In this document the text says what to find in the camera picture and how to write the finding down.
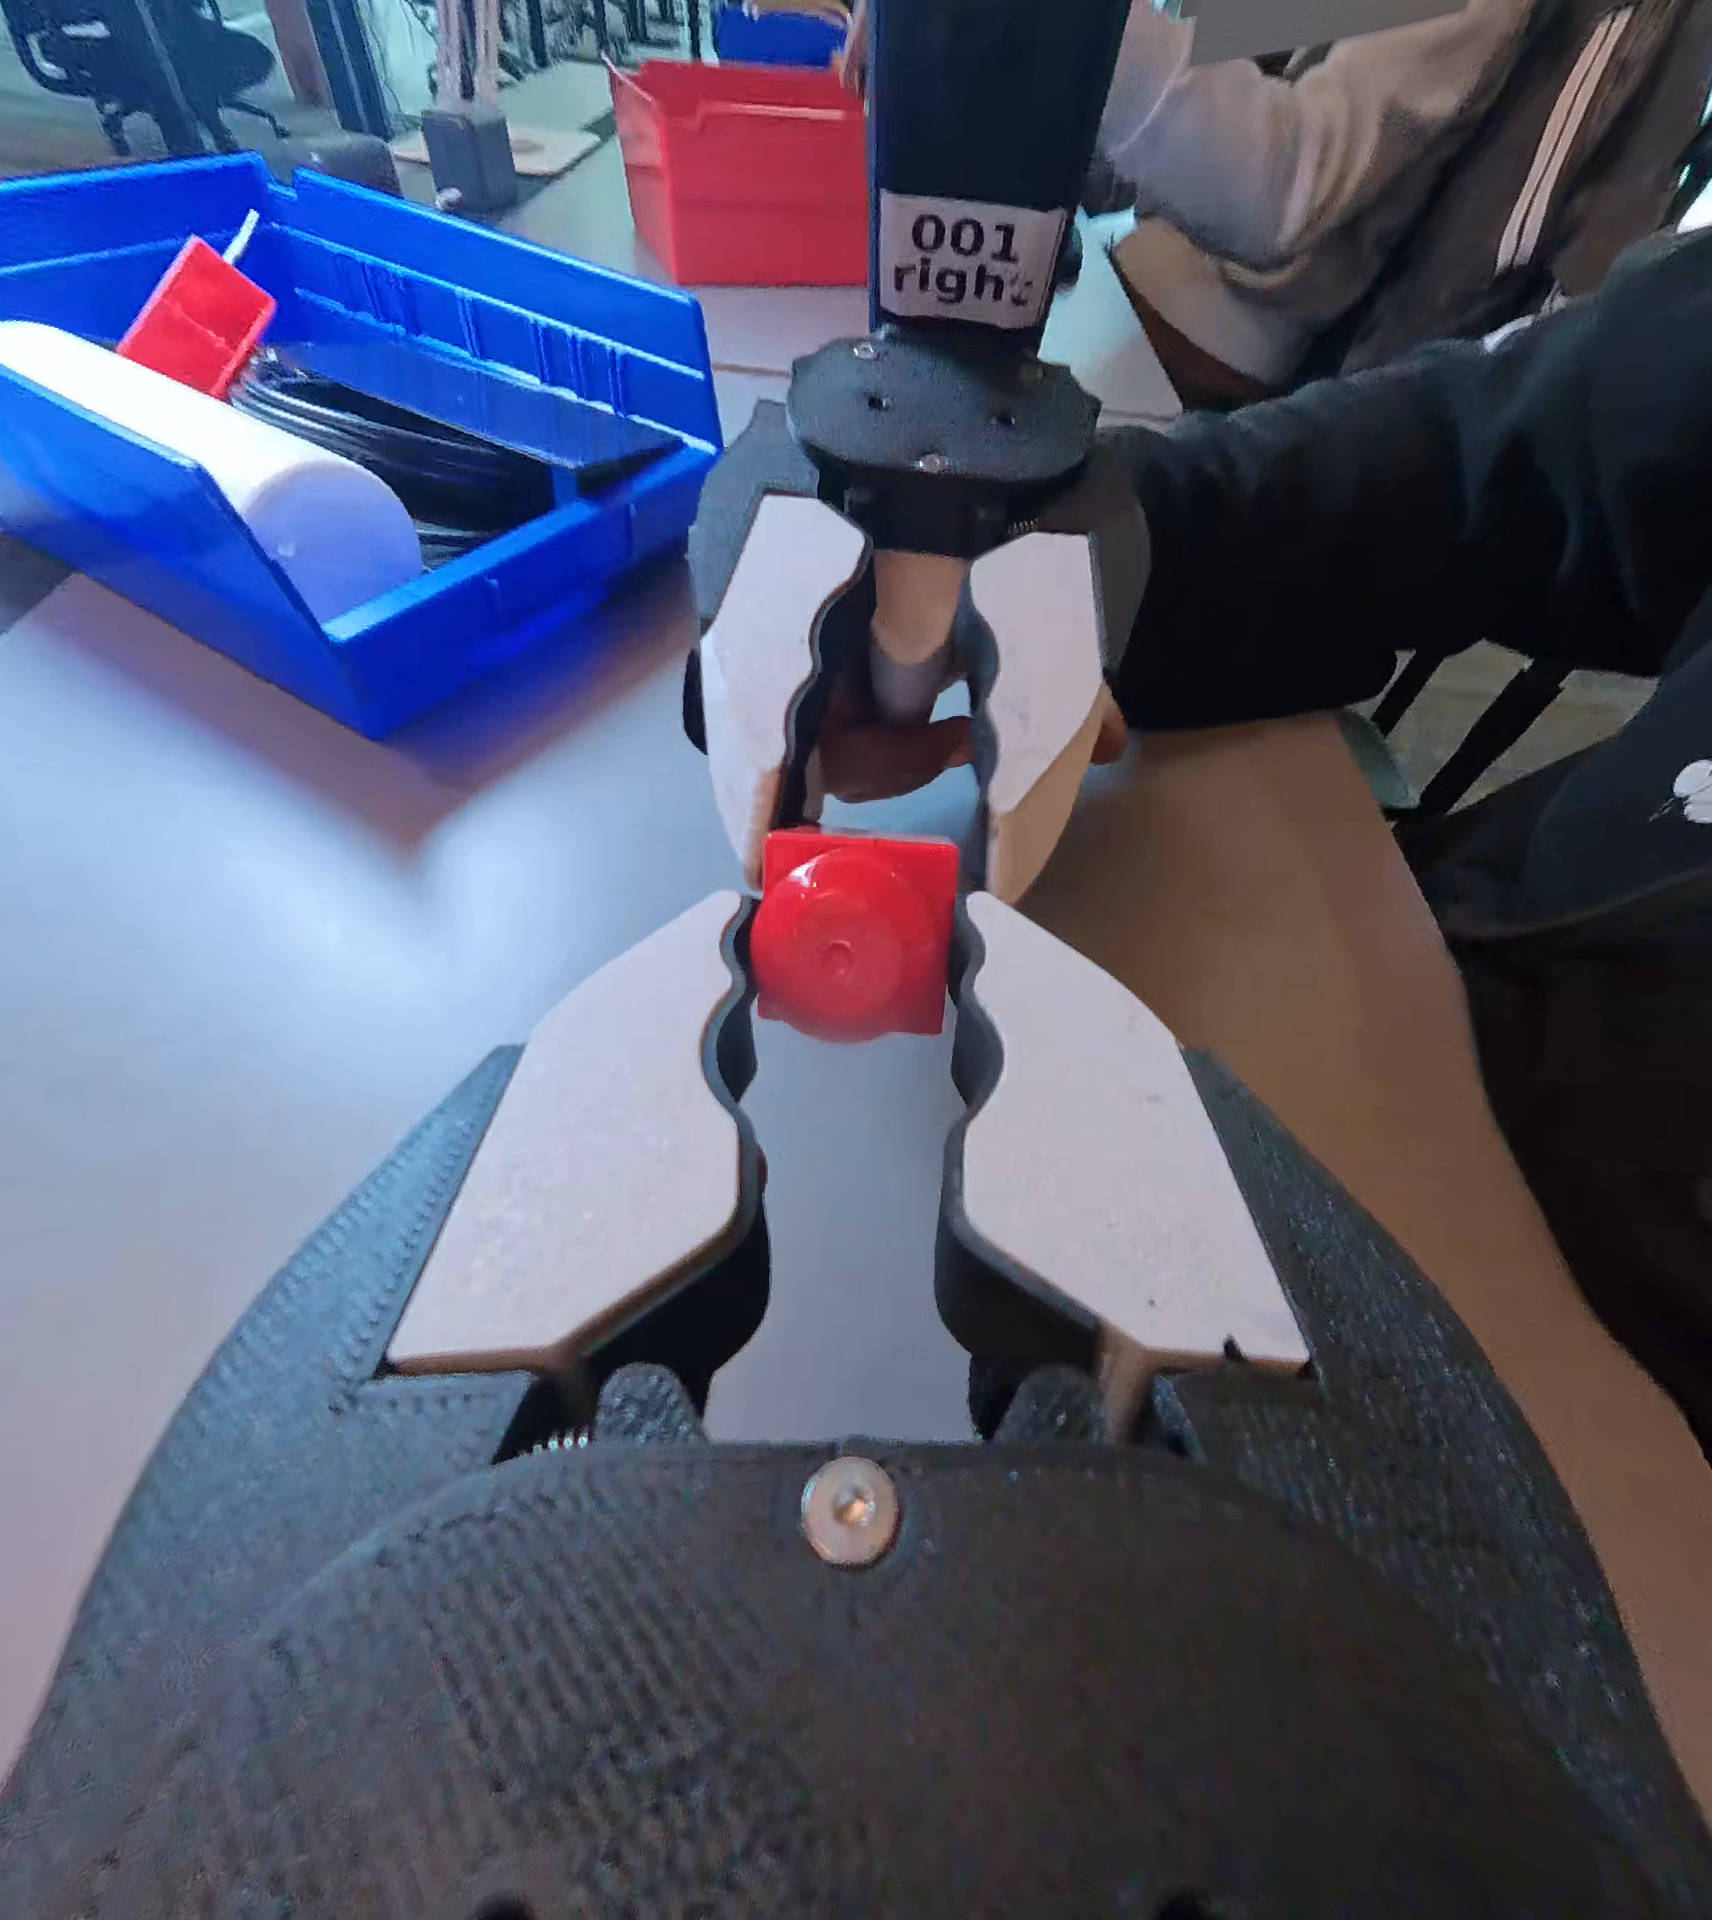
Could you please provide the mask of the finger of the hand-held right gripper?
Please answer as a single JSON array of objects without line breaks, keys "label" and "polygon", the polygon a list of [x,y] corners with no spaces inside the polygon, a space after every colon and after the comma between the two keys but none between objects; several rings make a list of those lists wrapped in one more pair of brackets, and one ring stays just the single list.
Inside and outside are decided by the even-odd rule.
[{"label": "finger of the hand-held right gripper", "polygon": [[795,717],[824,672],[824,627],[868,569],[863,532],[814,496],[766,495],[700,637],[703,753],[730,850],[752,895],[805,759]]},{"label": "finger of the hand-held right gripper", "polygon": [[1107,703],[1103,609],[1084,535],[1027,532],[968,567],[957,653],[980,890],[1027,890],[1076,809]]}]

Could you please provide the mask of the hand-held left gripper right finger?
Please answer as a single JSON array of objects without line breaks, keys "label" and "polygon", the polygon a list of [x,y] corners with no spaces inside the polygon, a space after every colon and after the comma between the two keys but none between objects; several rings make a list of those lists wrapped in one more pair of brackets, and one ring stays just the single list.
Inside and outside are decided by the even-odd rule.
[{"label": "hand-held left gripper right finger", "polygon": [[955,916],[934,1298],[999,1380],[1072,1368],[1124,1442],[1155,1380],[1311,1349],[1180,1043],[986,890]]}]

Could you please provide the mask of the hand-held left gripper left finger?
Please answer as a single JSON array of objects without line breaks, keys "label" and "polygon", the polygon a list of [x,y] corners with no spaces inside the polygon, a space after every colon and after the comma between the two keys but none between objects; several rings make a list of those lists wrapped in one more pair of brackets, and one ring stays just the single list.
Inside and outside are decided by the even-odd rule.
[{"label": "hand-held left gripper left finger", "polygon": [[713,890],[531,1029],[387,1336],[399,1379],[521,1375],[587,1413],[670,1373],[705,1413],[769,1302],[749,901]]}]

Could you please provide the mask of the red dome cap block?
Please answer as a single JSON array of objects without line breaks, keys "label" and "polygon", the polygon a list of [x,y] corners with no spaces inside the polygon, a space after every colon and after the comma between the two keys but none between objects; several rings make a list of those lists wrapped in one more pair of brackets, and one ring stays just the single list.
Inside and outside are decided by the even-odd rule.
[{"label": "red dome cap block", "polygon": [[747,934],[760,1014],[824,1045],[937,1036],[960,877],[946,839],[772,828]]}]

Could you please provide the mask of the red plastic block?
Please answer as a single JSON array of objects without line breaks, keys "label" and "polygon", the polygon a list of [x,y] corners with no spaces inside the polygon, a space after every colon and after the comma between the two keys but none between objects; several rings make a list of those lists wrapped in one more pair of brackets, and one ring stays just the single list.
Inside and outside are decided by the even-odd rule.
[{"label": "red plastic block", "polygon": [[262,348],[275,300],[223,253],[190,237],[115,343],[115,357],[228,402]]}]

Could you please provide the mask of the blue storage bin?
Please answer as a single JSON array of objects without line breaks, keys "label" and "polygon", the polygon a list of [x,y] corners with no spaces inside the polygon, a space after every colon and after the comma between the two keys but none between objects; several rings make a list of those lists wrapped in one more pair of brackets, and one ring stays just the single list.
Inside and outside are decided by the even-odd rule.
[{"label": "blue storage bin", "polygon": [[852,26],[845,3],[713,3],[707,12],[721,64],[832,71]]},{"label": "blue storage bin", "polygon": [[417,339],[663,428],[682,453],[317,621],[196,465],[0,367],[0,531],[364,738],[523,661],[678,553],[721,451],[700,300],[258,155],[0,181],[0,323],[109,343],[190,237],[258,225],[268,346]]}]

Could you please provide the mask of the red storage bin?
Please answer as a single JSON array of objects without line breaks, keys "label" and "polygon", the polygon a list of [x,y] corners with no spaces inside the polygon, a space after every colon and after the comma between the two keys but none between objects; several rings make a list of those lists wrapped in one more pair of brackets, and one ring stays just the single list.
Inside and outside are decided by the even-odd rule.
[{"label": "red storage bin", "polygon": [[863,288],[863,113],[825,69],[606,66],[637,243],[696,288]]}]

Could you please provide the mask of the black board book stand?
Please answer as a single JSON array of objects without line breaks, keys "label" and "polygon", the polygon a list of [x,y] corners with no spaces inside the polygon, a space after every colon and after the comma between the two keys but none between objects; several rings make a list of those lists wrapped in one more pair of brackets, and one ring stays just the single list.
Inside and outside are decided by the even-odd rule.
[{"label": "black board book stand", "polygon": [[420,119],[428,108],[459,104],[477,104],[503,114],[513,148],[518,196],[523,184],[555,181],[590,156],[597,144],[591,132],[523,127],[508,116],[503,4],[435,3],[405,9],[420,26],[428,28],[430,64],[425,104],[404,108],[397,121],[399,132],[387,136],[390,155],[397,162],[425,171],[432,182]]}]

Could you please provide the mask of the white cylinder roll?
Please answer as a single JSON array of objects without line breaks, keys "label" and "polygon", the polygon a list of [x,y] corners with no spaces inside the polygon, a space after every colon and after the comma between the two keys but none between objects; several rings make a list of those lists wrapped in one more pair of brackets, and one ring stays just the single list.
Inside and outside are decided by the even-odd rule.
[{"label": "white cylinder roll", "polygon": [[0,320],[0,368],[202,468],[317,621],[424,574],[395,491],[330,449],[41,323]]}]

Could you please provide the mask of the grey power adapter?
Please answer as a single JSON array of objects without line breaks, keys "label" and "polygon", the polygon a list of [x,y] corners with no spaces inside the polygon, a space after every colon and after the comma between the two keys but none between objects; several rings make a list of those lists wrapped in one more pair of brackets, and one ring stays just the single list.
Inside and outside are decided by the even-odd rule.
[{"label": "grey power adapter", "polygon": [[346,132],[340,129],[292,134],[283,143],[283,158],[292,174],[308,172],[390,199],[404,196],[390,143],[374,134]]},{"label": "grey power adapter", "polygon": [[479,221],[518,202],[513,148],[502,110],[477,104],[424,108],[417,129],[439,210]]}]

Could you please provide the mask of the black office chair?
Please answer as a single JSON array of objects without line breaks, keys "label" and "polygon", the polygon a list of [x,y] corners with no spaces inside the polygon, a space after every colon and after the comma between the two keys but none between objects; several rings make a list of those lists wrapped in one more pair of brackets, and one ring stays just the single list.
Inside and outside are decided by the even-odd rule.
[{"label": "black office chair", "polygon": [[251,93],[275,60],[228,25],[216,3],[1,3],[3,28],[28,80],[95,110],[114,156],[132,158],[125,127],[147,121],[175,161],[234,155],[228,119],[292,131]]}]

